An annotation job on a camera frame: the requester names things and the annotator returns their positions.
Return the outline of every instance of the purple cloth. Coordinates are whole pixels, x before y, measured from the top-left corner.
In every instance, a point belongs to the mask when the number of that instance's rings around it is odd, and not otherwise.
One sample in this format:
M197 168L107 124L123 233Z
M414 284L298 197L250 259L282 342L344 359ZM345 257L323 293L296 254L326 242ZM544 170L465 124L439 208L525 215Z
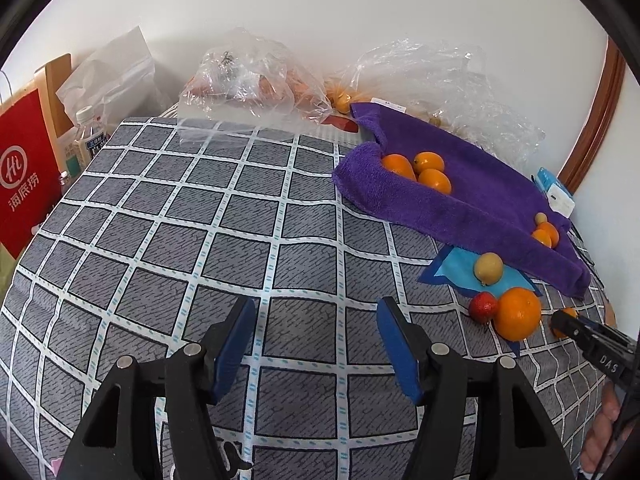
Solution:
M497 158L444 130L378 104L351 105L354 120L378 143L357 146L335 168L340 192L377 218L411 227L475 253L494 252L516 269L583 298L590 284L566 232L570 222L551 211L546 197L526 177ZM380 158L400 153L438 153L452 185L450 196L385 170ZM558 229L552 250L531 237L543 212Z

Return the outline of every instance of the gray tablecloth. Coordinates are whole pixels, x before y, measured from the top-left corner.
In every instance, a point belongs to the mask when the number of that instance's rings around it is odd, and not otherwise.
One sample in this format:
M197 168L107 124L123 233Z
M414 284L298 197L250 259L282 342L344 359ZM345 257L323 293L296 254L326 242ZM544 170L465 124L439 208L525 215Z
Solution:
M466 356L510 350L470 320L467 299L417 282L439 243L340 196L330 173L345 152L260 132L181 146L175 120L163 118L119 127L33 239L0 313L0 430L34 479L52 478L118 356L172 354L223 319L235 294L257 298L255 336L210 413L220 445L254 465L239 478L402 476L423 410L394 381L377 298L395 297L434 341ZM548 317L577 304L600 321L604 291L594 280L583 303L536 283L543 320L518 363L575 465L602 376L550 334ZM470 400L457 476L469 472L475 421ZM156 428L169 478L164 399Z

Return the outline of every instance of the white plastic bag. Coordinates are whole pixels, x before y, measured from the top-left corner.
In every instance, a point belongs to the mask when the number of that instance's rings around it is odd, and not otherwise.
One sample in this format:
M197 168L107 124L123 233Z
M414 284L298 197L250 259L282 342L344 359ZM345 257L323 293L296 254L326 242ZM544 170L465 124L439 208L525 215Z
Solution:
M85 59L56 95L76 123L76 112L92 106L109 133L129 116L161 114L171 101L156 86L156 67L139 27Z
M235 28L202 59L178 103L181 142L233 143L256 126L265 137L313 134L331 113L322 78L282 43ZM235 123L219 134L220 121Z
M494 100L478 47L394 41L363 54L326 86L338 110L372 98L391 101L522 173L545 138L526 118Z

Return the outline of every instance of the metal screw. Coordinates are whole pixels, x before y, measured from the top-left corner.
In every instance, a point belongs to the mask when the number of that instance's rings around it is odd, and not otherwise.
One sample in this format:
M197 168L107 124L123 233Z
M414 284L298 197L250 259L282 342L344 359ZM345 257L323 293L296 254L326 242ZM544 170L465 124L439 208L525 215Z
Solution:
M504 368L508 368L509 370L511 370L512 368L516 367L516 361L513 360L512 357L509 357L508 355L503 355L500 358L500 364L504 367Z
M133 364L133 357L130 355L123 355L119 357L116 361L116 366L118 368L129 368Z
M449 347L444 343L434 343L431 345L431 351L436 355L447 355Z
M202 350L202 347L198 343L189 343L182 351L187 355L197 355Z

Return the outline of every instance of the red shopping bag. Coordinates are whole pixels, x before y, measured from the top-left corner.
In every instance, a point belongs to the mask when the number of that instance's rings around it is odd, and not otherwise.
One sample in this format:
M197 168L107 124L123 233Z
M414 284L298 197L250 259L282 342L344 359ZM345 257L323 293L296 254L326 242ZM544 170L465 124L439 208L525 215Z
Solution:
M60 174L38 91L0 115L0 243L17 258L60 200Z

